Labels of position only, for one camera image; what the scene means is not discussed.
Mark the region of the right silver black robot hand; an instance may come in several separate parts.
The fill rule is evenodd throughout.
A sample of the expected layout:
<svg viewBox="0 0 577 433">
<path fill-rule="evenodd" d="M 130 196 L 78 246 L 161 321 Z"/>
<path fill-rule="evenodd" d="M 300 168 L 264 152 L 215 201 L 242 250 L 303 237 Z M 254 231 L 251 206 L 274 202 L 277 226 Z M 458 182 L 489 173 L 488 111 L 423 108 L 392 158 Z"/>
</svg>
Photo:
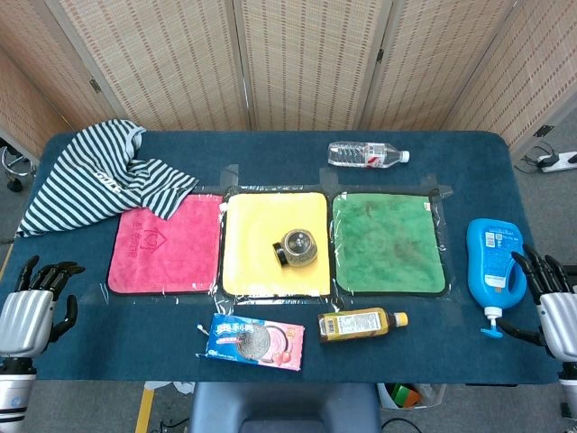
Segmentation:
<svg viewBox="0 0 577 433">
<path fill-rule="evenodd" d="M 537 331 L 521 329 L 504 318 L 497 326 L 509 336 L 541 346 L 562 363 L 576 361 L 576 288 L 569 274 L 551 255 L 540 255 L 523 244 L 523 253 L 511 254 L 527 280 L 527 287 L 540 319 Z"/>
</svg>

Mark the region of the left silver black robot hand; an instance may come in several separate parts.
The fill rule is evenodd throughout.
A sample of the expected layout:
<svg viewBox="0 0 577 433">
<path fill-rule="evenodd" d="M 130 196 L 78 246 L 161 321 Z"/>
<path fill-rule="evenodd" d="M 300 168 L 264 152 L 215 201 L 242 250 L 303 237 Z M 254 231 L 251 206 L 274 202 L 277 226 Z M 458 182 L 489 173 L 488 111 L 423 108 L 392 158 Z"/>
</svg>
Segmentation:
<svg viewBox="0 0 577 433">
<path fill-rule="evenodd" d="M 1 356 L 34 358 L 50 343 L 76 325 L 78 301 L 66 299 L 66 314 L 56 323 L 54 312 L 69 279 L 85 271 L 75 262 L 48 264 L 34 270 L 39 257 L 34 255 L 22 267 L 14 291 L 7 296 L 1 311 Z"/>
</svg>

